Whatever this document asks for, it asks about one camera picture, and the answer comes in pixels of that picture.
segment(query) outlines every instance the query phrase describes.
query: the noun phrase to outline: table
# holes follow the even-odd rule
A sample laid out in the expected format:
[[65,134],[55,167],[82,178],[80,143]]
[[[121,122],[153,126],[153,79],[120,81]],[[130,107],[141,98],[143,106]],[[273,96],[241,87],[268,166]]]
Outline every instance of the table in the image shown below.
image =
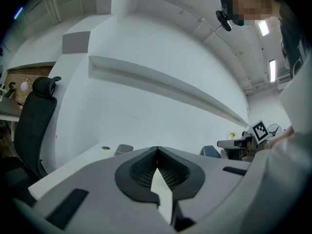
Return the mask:
[[[109,146],[111,149],[103,150],[102,146]],[[117,147],[117,143],[109,141],[99,143],[28,187],[28,191],[36,200],[40,200],[49,190],[60,184],[63,180],[67,179],[69,176],[73,175],[75,172],[85,167],[86,165],[98,160],[113,157]],[[162,202],[158,210],[169,224],[171,221],[172,212],[172,192],[167,186],[158,169],[156,170],[153,177],[151,191],[158,194],[160,202]]]
[[0,119],[11,122],[11,140],[14,141],[15,122],[20,120],[22,109],[19,108],[16,100],[2,97],[0,102]]
[[91,147],[78,157],[28,187],[28,191],[36,200],[39,200],[45,193],[61,183],[63,180],[67,179],[70,175],[80,170],[82,167],[98,160],[113,157],[118,146],[109,145],[111,148],[110,150],[103,150],[102,146],[105,145],[107,145],[107,143],[99,143]]

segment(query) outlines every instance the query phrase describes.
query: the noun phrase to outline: black office chair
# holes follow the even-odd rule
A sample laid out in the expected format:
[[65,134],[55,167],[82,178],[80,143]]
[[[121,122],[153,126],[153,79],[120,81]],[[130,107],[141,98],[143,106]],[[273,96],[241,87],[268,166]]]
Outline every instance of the black office chair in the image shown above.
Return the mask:
[[15,88],[14,88],[15,84],[16,84],[15,82],[10,82],[10,84],[9,84],[10,89],[8,92],[5,93],[4,97],[9,98],[11,96],[11,94],[13,94],[15,92]]
[[214,148],[214,146],[204,146],[203,149],[201,149],[200,155],[221,158],[220,153]]
[[40,161],[40,148],[45,130],[57,105],[52,97],[55,82],[53,79],[39,77],[33,83],[33,91],[28,95],[16,129],[14,146],[17,157],[1,158],[1,174],[12,197],[28,205],[36,201],[28,192],[28,187],[47,175]]

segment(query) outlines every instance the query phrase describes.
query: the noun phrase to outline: black mesh vent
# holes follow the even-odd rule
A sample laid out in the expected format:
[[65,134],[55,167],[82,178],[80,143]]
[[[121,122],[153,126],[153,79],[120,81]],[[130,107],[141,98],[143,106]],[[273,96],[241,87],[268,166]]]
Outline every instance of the black mesh vent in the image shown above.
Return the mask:
[[190,170],[185,165],[160,150],[158,151],[157,167],[171,191],[190,176]]
[[156,152],[154,151],[136,162],[130,168],[130,177],[140,186],[151,188],[154,173],[156,171]]

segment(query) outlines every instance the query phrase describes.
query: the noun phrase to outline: fluorescent light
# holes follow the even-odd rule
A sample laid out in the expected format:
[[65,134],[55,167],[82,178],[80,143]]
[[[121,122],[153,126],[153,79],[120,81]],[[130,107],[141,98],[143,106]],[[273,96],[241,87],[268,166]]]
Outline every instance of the fluorescent light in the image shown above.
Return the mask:
[[270,61],[271,82],[275,81],[275,60]]
[[259,24],[259,27],[263,36],[269,33],[269,29],[265,21],[258,22],[258,24]]
[[21,7],[21,8],[19,8],[19,10],[16,12],[16,14],[14,15],[14,19],[16,19],[18,16],[19,16],[19,14],[20,14],[20,12],[22,11],[22,9],[23,9],[23,7]]

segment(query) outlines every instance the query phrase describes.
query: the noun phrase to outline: fan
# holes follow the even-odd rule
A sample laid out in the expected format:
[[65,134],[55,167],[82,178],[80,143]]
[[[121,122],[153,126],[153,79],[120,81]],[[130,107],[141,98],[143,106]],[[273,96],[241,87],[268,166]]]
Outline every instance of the fan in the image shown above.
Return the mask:
[[269,132],[269,138],[274,137],[277,134],[282,133],[282,128],[277,125],[277,124],[272,124],[271,126],[268,127],[268,132]]

